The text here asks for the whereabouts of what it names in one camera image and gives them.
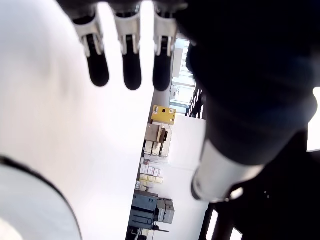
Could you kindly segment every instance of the robotic arm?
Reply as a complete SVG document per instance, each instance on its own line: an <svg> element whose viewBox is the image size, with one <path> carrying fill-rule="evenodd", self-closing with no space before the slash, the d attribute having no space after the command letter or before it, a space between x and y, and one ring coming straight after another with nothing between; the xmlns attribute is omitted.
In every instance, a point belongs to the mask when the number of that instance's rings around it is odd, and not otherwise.
<svg viewBox="0 0 320 240"><path fill-rule="evenodd" d="M109 70L98 1L57 1L84 46L91 81L105 86ZM121 43L125 85L137 90L141 1L106 2ZM208 98L206 137L191 191L196 199L224 201L231 186L257 176L317 110L308 51L317 43L311 34L317 31L316 14L286 0L269 0L263 9L253 0L153 2L153 85L158 91L169 87L179 28L192 40L187 66Z"/></svg>

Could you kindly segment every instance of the metal bracket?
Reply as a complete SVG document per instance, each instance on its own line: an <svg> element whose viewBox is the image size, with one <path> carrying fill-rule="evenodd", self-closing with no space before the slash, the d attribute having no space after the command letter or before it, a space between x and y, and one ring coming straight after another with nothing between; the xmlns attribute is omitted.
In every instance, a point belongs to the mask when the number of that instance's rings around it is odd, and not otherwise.
<svg viewBox="0 0 320 240"><path fill-rule="evenodd" d="M127 35L132 36L133 52L138 54L140 50L140 10L131 17L119 17L114 14L116 29L118 32L118 39L121 43L122 55L128 53Z"/></svg>
<svg viewBox="0 0 320 240"><path fill-rule="evenodd" d="M174 18L164 18L154 13L154 51L156 56L160 56L162 47L162 38L168 37L167 53L168 57L171 57L174 49L177 37L177 22Z"/></svg>
<svg viewBox="0 0 320 240"><path fill-rule="evenodd" d="M103 32L101 29L100 17L97 11L97 7L95 9L94 19L91 22L87 24L81 24L81 25L73 23L73 25L84 47L84 52L86 57L90 58L91 56L88 39L87 39L88 35L93 35L93 41L94 41L96 53L98 55L102 55L105 50L105 46L103 43Z"/></svg>

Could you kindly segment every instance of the cardboard box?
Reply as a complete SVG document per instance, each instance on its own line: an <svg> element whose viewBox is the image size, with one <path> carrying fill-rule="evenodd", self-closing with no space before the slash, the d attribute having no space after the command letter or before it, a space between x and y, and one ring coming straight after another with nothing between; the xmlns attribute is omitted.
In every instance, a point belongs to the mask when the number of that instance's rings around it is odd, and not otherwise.
<svg viewBox="0 0 320 240"><path fill-rule="evenodd" d="M164 179L163 179L162 177L156 177L156 178L155 178L155 182L156 182L157 184L162 184L162 183L164 182Z"/></svg>
<svg viewBox="0 0 320 240"><path fill-rule="evenodd" d="M157 122L173 125L175 124L176 109L164 107L164 106L153 106L151 119Z"/></svg>
<svg viewBox="0 0 320 240"><path fill-rule="evenodd" d="M158 142L159 130L160 126L148 123L145 131L144 140Z"/></svg>
<svg viewBox="0 0 320 240"><path fill-rule="evenodd" d="M155 168L154 167L152 167L152 166L149 166L149 169L148 169L148 175L154 175L154 173L155 173Z"/></svg>
<svg viewBox="0 0 320 240"><path fill-rule="evenodd" d="M140 173L141 174L148 174L149 166L142 164L140 167Z"/></svg>
<svg viewBox="0 0 320 240"><path fill-rule="evenodd" d="M156 177L155 176L148 176L148 182L154 183L155 181L156 181Z"/></svg>
<svg viewBox="0 0 320 240"><path fill-rule="evenodd" d="M146 180L139 180L142 186L147 186L147 181Z"/></svg>
<svg viewBox="0 0 320 240"><path fill-rule="evenodd" d="M146 175L146 174L140 174L140 180L145 180L145 181L147 181L147 180L148 180L148 175Z"/></svg>

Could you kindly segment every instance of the yellow box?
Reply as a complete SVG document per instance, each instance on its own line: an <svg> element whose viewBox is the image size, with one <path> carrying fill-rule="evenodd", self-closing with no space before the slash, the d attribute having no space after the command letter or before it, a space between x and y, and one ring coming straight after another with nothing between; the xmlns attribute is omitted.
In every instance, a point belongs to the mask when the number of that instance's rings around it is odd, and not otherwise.
<svg viewBox="0 0 320 240"><path fill-rule="evenodd" d="M165 124L175 124L176 109L164 106L153 106L151 119Z"/></svg>

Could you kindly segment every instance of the curved white surface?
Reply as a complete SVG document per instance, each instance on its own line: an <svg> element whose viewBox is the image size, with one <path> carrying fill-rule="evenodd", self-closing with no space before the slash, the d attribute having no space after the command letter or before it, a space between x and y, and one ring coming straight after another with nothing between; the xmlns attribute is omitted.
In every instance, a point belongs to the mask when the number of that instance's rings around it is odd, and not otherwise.
<svg viewBox="0 0 320 240"><path fill-rule="evenodd" d="M0 196L0 216L21 240L81 240L69 205L35 176L0 164Z"/></svg>
<svg viewBox="0 0 320 240"><path fill-rule="evenodd" d="M0 2L0 154L56 185L84 240L125 239L154 92L152 7L141 9L142 86L130 91L106 4L99 10L110 80L97 88L55 1Z"/></svg>
<svg viewBox="0 0 320 240"><path fill-rule="evenodd" d="M320 87L316 87L313 90L313 94L318 102L318 106L320 105ZM314 117L309 122L308 126L308 142L307 142L307 151L315 152L320 150L320 111L319 107L316 111Z"/></svg>
<svg viewBox="0 0 320 240"><path fill-rule="evenodd" d="M0 218L0 239L1 240L23 240L20 233L7 221Z"/></svg>

